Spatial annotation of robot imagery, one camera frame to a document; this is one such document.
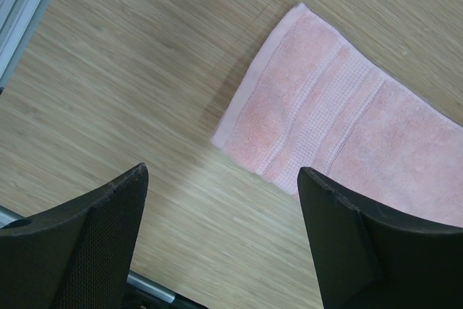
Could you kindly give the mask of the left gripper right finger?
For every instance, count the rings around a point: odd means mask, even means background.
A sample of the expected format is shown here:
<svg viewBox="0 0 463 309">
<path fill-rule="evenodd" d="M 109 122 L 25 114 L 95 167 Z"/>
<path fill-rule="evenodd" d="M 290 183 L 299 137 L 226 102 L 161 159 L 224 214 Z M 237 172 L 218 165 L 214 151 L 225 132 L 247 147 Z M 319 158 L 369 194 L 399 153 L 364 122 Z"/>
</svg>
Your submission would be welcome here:
<svg viewBox="0 0 463 309">
<path fill-rule="evenodd" d="M 300 205 L 325 308 L 460 308 L 462 229 L 303 167 Z"/>
</svg>

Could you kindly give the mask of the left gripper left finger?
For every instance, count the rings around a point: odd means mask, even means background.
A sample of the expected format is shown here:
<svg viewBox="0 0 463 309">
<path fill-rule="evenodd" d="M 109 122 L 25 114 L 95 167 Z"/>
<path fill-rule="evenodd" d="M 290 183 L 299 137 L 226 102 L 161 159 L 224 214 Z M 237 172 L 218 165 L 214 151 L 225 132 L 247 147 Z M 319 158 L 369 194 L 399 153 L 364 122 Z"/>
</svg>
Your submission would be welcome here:
<svg viewBox="0 0 463 309">
<path fill-rule="evenodd" d="M 2 308 L 119 308 L 148 169 L 1 228 Z"/>
</svg>

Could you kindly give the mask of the light pink towel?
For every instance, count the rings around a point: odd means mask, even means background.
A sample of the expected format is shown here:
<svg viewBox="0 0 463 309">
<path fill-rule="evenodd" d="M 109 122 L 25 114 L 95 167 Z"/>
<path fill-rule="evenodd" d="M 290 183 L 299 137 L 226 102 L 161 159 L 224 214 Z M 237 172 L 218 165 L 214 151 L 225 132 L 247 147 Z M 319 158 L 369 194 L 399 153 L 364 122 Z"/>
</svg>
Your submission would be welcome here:
<svg viewBox="0 0 463 309">
<path fill-rule="evenodd" d="M 311 167 L 400 211 L 462 225 L 462 127 L 304 4 L 268 36 L 211 141 L 290 195 Z"/>
</svg>

